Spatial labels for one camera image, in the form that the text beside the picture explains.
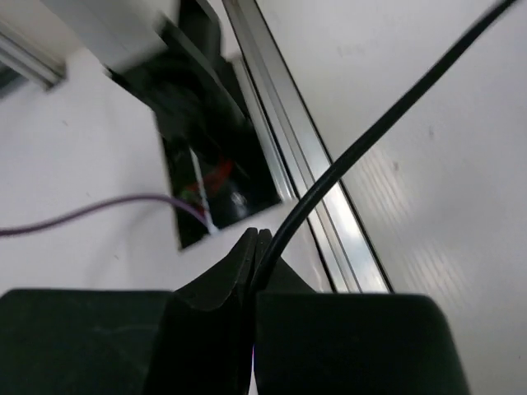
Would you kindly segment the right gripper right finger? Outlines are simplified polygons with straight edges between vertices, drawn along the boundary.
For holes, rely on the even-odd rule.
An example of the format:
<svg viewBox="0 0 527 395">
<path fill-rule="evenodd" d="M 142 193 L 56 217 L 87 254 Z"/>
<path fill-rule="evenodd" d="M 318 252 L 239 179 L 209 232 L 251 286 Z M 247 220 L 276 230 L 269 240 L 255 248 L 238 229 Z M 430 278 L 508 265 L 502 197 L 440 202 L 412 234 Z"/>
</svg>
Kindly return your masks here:
<svg viewBox="0 0 527 395">
<path fill-rule="evenodd" d="M 283 260 L 255 303 L 261 394 L 466 394 L 448 321 L 425 295 L 319 293 Z"/>
</svg>

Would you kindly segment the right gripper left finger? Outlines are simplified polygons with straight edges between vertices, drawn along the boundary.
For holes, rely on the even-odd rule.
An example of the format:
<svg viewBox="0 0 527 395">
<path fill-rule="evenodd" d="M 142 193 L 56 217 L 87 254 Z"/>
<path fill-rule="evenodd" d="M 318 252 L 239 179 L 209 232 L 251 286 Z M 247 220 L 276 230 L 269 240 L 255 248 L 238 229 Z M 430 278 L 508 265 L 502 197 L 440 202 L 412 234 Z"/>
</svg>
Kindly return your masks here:
<svg viewBox="0 0 527 395">
<path fill-rule="evenodd" d="M 17 289 L 1 298 L 4 394 L 245 394 L 258 232 L 169 290 Z"/>
</svg>

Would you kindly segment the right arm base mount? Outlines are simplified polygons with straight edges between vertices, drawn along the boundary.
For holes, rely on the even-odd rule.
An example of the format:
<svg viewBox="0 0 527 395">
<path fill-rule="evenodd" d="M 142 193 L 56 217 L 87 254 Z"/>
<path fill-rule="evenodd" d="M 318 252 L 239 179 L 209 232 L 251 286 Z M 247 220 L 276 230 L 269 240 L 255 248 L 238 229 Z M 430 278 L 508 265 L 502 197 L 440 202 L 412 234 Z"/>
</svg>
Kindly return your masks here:
<svg viewBox="0 0 527 395">
<path fill-rule="evenodd" d="M 218 230 L 279 204 L 213 8 L 182 1 L 159 33 L 165 49 L 110 75 L 154 113 L 173 196 Z"/>
</svg>

